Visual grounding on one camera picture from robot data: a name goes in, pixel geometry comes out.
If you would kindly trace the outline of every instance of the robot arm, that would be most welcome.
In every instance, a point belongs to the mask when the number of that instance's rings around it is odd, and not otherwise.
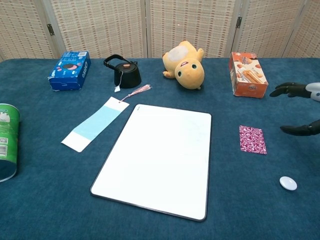
[[[275,90],[270,93],[270,97],[277,97],[281,94],[287,94],[289,98],[311,98],[320,102],[320,82],[314,82],[310,84],[286,82],[276,86]],[[283,132],[295,136],[317,135],[320,134],[320,120],[314,121],[309,125],[281,126],[280,128]]]

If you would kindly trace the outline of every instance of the blue teal tablecloth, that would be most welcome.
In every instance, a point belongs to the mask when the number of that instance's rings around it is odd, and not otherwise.
[[[162,75],[159,58],[137,59],[142,85],[129,107],[82,153],[61,141],[114,93],[113,71],[92,59],[81,90],[54,92],[56,59],[0,63],[0,103],[20,110],[17,175],[0,183],[0,239],[320,239],[320,135],[281,125],[320,119],[320,102],[269,97],[278,84],[319,82],[318,58],[261,58],[262,99],[232,94],[227,58],[205,58],[204,85],[187,90]],[[207,217],[195,222],[90,195],[90,187],[136,104],[212,114]],[[239,125],[263,129],[267,155],[240,150]],[[296,191],[281,187],[292,177]]]

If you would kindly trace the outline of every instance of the pink patterned card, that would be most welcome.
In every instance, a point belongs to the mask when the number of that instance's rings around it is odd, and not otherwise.
[[[239,126],[241,151],[267,154],[264,133],[260,128]]]

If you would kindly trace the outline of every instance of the green can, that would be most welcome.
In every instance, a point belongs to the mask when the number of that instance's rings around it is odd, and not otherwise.
[[[10,104],[0,103],[0,182],[17,172],[20,113]]]

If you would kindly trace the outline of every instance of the folding screen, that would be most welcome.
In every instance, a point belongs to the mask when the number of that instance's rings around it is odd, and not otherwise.
[[[144,0],[51,0],[67,51],[147,57]]]
[[[305,0],[244,0],[232,50],[281,58]]]
[[[238,3],[236,0],[146,0],[148,57],[161,58],[183,40],[197,49],[203,48],[205,57],[229,56]]]
[[[37,0],[0,1],[0,59],[56,56],[37,7]]]
[[[309,0],[284,57],[320,58],[320,1]]]

